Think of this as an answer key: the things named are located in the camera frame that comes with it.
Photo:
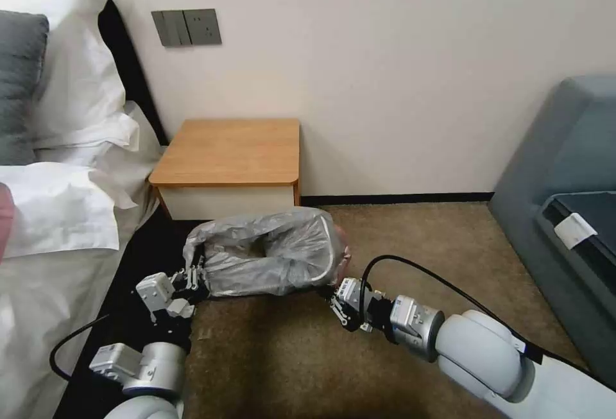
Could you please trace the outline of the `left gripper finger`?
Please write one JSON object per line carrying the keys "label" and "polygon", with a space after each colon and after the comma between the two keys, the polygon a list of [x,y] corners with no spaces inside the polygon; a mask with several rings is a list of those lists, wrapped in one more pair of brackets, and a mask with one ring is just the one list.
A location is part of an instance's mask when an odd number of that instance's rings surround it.
{"label": "left gripper finger", "polygon": [[173,285],[176,291],[196,290],[196,265],[194,261],[195,257],[196,247],[186,246],[184,248],[185,266],[180,271],[177,271],[173,276]]}
{"label": "left gripper finger", "polygon": [[205,276],[204,265],[206,263],[205,250],[196,248],[194,250],[194,290],[208,294],[207,279]]}

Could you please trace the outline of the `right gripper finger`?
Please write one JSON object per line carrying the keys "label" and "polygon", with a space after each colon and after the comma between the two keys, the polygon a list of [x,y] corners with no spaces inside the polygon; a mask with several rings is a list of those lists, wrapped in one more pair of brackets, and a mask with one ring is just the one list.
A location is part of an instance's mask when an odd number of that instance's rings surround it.
{"label": "right gripper finger", "polygon": [[331,299],[330,309],[339,320],[342,327],[348,332],[355,332],[360,328],[361,322],[358,312],[346,302],[342,302],[338,299]]}
{"label": "right gripper finger", "polygon": [[341,288],[342,285],[323,285],[317,286],[314,290],[321,298],[325,299],[329,304],[345,305],[346,302],[339,291]]}

